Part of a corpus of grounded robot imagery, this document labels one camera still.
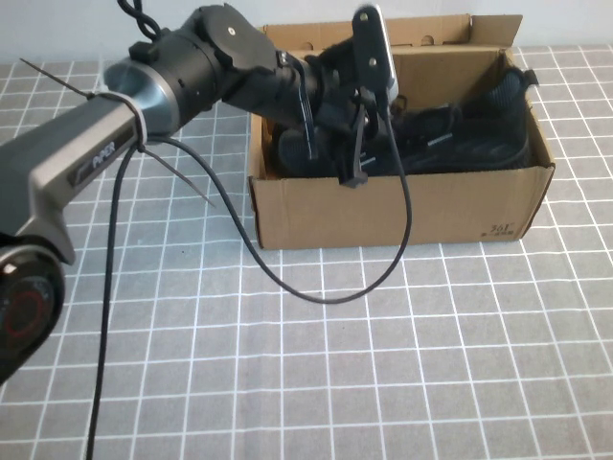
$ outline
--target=box flap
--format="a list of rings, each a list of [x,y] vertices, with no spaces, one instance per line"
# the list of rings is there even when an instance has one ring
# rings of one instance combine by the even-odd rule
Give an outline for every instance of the box flap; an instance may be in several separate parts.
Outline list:
[[[449,16],[387,19],[392,46],[422,46],[470,43],[510,47],[522,16]],[[267,25],[264,33],[285,50],[324,50],[352,36],[351,22]]]
[[[521,14],[472,16],[470,43],[510,47],[515,40],[523,17]]]
[[[386,23],[392,46],[442,45],[470,40],[468,14],[388,19]],[[263,30],[277,47],[286,50],[323,50],[353,35],[351,22],[269,25]]]

